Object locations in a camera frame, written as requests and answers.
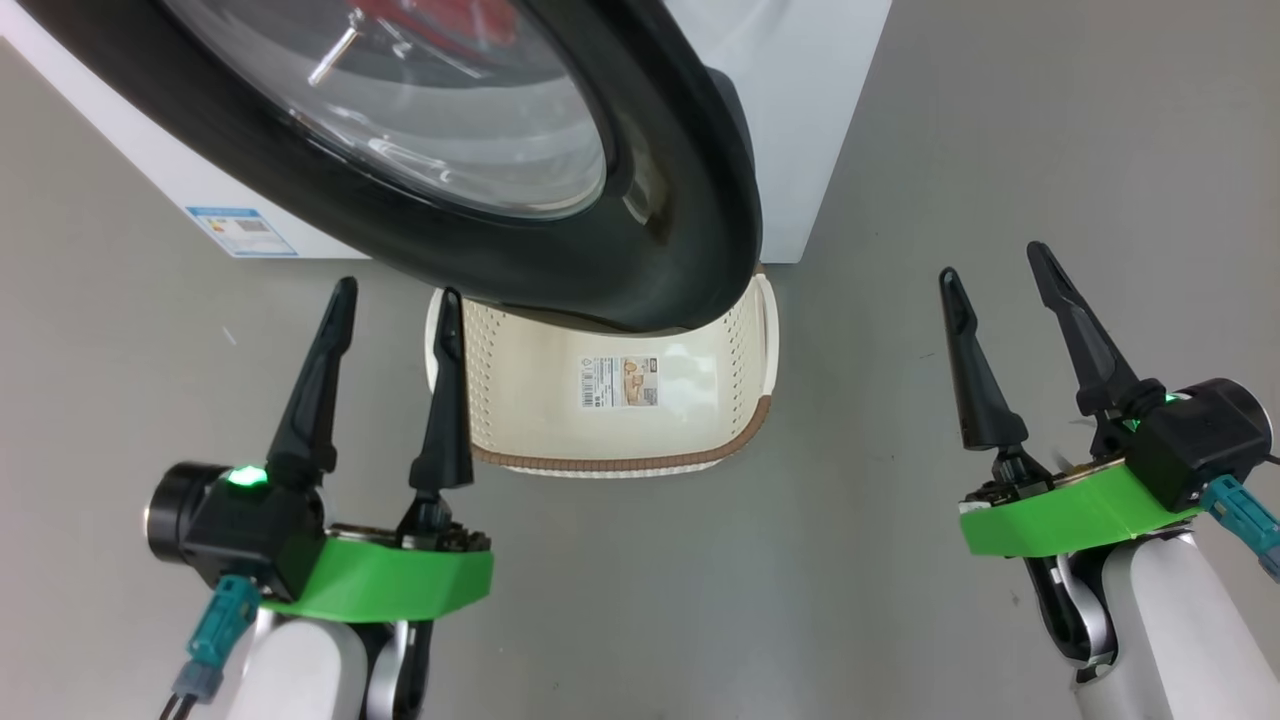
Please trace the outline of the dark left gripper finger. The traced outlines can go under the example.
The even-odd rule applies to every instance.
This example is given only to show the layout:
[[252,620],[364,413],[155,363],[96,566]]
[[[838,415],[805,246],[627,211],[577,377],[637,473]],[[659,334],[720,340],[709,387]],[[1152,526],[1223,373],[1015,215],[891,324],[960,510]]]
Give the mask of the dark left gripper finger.
[[333,430],[340,360],[353,338],[358,282],[340,278],[270,443],[268,480],[294,491],[319,486],[337,466]]
[[463,318],[457,290],[433,295],[424,333],[431,404],[422,448],[410,469],[410,486],[419,493],[474,483]]

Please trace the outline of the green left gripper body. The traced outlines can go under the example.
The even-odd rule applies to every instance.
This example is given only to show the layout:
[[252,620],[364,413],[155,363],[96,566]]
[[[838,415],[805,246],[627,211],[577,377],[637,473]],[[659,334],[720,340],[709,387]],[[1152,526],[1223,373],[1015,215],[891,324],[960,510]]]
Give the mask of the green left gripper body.
[[458,521],[407,538],[333,523],[301,597],[262,609],[330,623],[433,621],[489,596],[494,566],[490,538]]

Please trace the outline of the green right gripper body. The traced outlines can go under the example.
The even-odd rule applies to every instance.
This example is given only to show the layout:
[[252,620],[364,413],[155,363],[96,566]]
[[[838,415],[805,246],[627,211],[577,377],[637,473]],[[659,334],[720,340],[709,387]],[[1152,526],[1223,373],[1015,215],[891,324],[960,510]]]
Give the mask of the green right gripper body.
[[959,524],[970,553],[1014,559],[1053,557],[1135,539],[1185,521],[1197,506],[1171,512],[1134,475],[1120,450],[1137,433],[1123,421],[1105,432],[1096,460],[1056,474],[1021,447],[1021,419],[1006,428],[960,420],[964,447],[997,450],[992,480],[959,505]]

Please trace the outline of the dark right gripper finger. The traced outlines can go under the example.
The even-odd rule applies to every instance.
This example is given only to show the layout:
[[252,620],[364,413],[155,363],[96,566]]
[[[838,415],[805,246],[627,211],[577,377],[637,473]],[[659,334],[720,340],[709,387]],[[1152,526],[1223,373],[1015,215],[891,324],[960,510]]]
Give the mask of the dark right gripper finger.
[[1166,388],[1140,379],[1047,243],[1027,245],[1042,304],[1055,314],[1075,372],[1083,416],[1139,420],[1166,404]]
[[940,273],[945,338],[963,447],[969,451],[1010,450],[1029,437],[995,379],[977,337],[978,316],[959,273]]

